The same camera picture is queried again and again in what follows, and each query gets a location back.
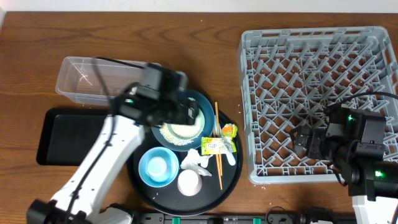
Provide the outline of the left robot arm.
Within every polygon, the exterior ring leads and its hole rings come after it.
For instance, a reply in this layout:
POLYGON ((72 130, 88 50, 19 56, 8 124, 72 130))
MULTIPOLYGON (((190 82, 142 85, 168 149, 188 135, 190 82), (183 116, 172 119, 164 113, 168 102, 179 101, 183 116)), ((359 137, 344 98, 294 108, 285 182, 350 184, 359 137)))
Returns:
POLYGON ((142 144, 145 129, 164 123, 193 125, 198 104, 184 98, 183 72, 148 63, 142 78, 109 97, 110 114, 70 180, 51 201, 34 200, 27 223, 133 223, 134 212, 118 206, 101 209, 109 188, 130 155, 142 144))

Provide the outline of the white tissue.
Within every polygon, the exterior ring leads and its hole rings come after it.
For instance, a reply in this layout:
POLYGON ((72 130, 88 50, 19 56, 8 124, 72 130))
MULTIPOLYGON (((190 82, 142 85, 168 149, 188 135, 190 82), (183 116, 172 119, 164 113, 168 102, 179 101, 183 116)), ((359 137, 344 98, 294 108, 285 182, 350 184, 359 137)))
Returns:
POLYGON ((180 168, 183 170, 193 170, 199 175, 209 176, 212 174, 206 169, 212 155, 201 156, 196 149, 190 149, 187 156, 181 162, 180 168))

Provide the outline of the pink cup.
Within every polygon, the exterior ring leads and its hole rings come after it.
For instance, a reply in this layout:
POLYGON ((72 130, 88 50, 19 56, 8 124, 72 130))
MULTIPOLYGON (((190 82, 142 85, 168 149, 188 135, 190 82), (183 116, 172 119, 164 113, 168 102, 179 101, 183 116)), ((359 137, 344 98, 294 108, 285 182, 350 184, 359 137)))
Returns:
POLYGON ((177 187, 181 194, 191 197, 201 190, 202 179, 193 170, 183 170, 178 176, 177 187))

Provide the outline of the yellow green snack wrapper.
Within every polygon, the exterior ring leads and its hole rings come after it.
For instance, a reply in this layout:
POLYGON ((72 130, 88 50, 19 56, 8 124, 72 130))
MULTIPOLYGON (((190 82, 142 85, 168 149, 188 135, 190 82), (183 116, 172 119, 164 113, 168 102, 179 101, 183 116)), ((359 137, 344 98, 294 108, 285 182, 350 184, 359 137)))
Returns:
POLYGON ((231 138, 202 138, 201 155, 227 154, 236 152, 236 146, 231 138))

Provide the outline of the white rice pile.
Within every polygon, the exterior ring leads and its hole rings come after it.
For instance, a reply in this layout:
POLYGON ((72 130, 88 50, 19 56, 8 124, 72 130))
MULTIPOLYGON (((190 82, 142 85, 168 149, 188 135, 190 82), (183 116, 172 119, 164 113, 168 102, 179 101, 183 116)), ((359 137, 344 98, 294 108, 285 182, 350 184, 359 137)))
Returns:
POLYGON ((180 139, 176 136, 174 136, 167 128, 168 124, 164 124, 160 129, 160 133, 161 135, 164 137, 164 139, 169 142, 172 143, 176 146, 185 146, 187 144, 190 144, 192 142, 192 139, 180 139))

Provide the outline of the light green bowl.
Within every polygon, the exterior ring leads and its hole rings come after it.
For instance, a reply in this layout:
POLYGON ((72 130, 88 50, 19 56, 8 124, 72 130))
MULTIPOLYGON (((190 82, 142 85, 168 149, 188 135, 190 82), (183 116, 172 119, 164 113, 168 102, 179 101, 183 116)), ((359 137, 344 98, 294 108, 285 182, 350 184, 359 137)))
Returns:
POLYGON ((204 126, 205 117, 203 112, 199 110, 193 125, 168 124, 167 128, 174 136, 180 139, 193 139, 203 131, 204 126))

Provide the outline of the small white cup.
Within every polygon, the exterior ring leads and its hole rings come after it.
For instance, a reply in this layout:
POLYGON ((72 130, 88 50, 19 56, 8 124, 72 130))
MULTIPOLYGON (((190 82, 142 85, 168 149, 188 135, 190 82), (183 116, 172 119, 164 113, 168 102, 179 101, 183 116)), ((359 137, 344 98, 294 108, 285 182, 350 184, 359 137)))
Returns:
POLYGON ((166 181, 168 178, 166 160, 162 157, 151 158, 147 163, 147 173, 153 181, 166 181))

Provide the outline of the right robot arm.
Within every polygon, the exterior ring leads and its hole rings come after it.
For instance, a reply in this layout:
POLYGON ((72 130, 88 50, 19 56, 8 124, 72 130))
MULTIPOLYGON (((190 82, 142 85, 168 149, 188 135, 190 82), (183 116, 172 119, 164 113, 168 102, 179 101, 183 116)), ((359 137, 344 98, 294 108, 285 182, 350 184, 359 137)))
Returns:
POLYGON ((397 164, 384 160, 386 118, 343 107, 325 114, 325 129, 290 131, 294 151, 329 161, 339 184, 348 188, 357 223, 397 223, 397 164))

